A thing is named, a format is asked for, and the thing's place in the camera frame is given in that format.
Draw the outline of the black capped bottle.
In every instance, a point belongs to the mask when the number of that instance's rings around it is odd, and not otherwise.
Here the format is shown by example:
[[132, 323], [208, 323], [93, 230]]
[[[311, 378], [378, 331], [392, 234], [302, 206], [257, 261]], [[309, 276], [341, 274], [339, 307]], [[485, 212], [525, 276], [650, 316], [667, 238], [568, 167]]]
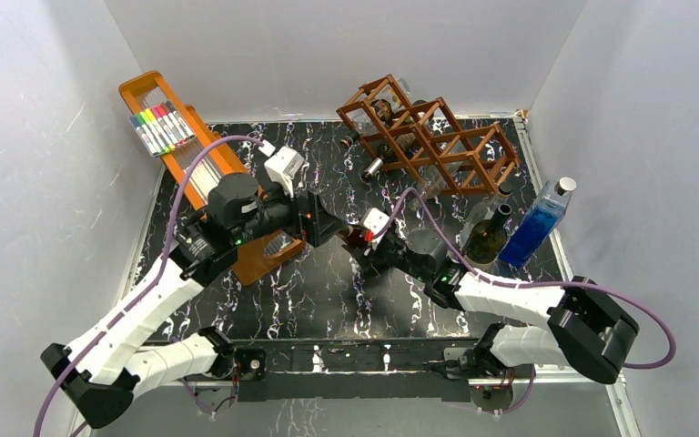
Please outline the black capped bottle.
[[357, 144], [361, 137], [379, 132], [374, 120], [389, 127], [400, 115], [405, 100], [410, 101], [410, 87], [405, 79], [385, 77], [361, 86], [353, 97], [337, 110], [349, 133], [339, 143], [346, 148]]

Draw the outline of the dark green wine bottle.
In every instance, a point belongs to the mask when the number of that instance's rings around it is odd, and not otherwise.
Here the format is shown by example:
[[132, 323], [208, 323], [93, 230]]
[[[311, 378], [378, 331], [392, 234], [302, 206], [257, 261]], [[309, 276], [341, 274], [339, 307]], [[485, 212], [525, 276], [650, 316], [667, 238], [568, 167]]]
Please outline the dark green wine bottle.
[[479, 221], [468, 236], [463, 254], [476, 268], [488, 268], [507, 242], [505, 224], [512, 213], [506, 203], [499, 204], [489, 218]]

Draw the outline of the gold capped wine bottle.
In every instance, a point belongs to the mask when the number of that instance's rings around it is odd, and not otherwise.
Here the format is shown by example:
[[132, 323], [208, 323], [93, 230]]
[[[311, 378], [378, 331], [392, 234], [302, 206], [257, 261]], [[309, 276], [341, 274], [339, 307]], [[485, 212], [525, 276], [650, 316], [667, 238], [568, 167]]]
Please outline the gold capped wine bottle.
[[368, 231], [363, 227], [347, 226], [343, 230], [339, 231], [337, 236], [341, 239], [342, 246], [347, 251], [352, 251], [354, 249], [362, 249], [367, 246], [367, 232]]

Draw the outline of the blue square glass bottle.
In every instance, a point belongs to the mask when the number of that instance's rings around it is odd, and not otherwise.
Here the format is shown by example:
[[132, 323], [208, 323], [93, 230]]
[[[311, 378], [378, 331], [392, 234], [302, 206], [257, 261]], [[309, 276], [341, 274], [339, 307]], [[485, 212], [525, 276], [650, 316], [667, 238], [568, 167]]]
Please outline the blue square glass bottle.
[[499, 260], [522, 267], [564, 218], [577, 183], [573, 178], [548, 180], [499, 254]]

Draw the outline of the silver capped wine bottle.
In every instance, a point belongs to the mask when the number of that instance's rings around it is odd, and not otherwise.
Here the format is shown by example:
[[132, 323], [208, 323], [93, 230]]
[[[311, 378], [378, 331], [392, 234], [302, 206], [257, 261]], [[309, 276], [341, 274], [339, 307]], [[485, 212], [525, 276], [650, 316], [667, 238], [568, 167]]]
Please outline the silver capped wine bottle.
[[[417, 138], [413, 133], [395, 137], [395, 143], [398, 145], [399, 149], [408, 156], [411, 155], [409, 149], [416, 143], [416, 140]], [[380, 172], [385, 163], [393, 162], [396, 158], [397, 155], [392, 147], [386, 141], [381, 141], [376, 147], [376, 157], [362, 172], [361, 179], [366, 182], [370, 181]]]

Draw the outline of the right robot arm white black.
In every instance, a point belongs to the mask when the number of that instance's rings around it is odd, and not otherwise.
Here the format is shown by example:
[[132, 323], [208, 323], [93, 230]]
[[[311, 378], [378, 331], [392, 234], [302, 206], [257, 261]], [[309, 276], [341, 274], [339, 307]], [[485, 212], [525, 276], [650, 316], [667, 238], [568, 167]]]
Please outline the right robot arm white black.
[[543, 286], [471, 273], [449, 258], [431, 229], [412, 240], [392, 230], [375, 235], [364, 229], [360, 237], [369, 262], [418, 279], [438, 306], [515, 320], [514, 325], [491, 324], [475, 346], [432, 365], [448, 378], [498, 377], [520, 365], [542, 364], [570, 367], [592, 381], [612, 384], [638, 335], [636, 321], [586, 279]]

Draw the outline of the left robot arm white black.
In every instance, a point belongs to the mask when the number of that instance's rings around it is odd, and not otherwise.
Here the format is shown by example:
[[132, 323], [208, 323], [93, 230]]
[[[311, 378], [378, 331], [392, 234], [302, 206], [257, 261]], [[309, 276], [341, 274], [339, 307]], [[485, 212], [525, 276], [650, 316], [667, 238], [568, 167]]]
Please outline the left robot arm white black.
[[49, 345], [42, 362], [93, 429], [111, 424], [137, 397], [165, 383], [195, 374], [238, 377], [250, 371], [253, 353], [216, 328], [153, 350], [143, 344], [174, 310], [238, 262], [244, 244], [281, 232], [317, 247], [347, 230], [314, 192], [294, 195], [281, 183], [264, 191], [248, 173], [223, 176], [203, 208], [183, 226], [169, 226], [162, 255], [133, 293], [84, 336]]

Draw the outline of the clear glass bottle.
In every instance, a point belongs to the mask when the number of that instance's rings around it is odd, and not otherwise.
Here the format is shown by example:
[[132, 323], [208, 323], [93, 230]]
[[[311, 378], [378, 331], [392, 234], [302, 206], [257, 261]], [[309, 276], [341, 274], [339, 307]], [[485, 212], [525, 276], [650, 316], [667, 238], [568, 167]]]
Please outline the clear glass bottle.
[[484, 219], [490, 219], [496, 207], [510, 196], [514, 186], [510, 181], [505, 181], [498, 186], [498, 189], [497, 193], [489, 195], [486, 199], [481, 200], [472, 207], [460, 233], [460, 244], [462, 246], [467, 243], [473, 227]]

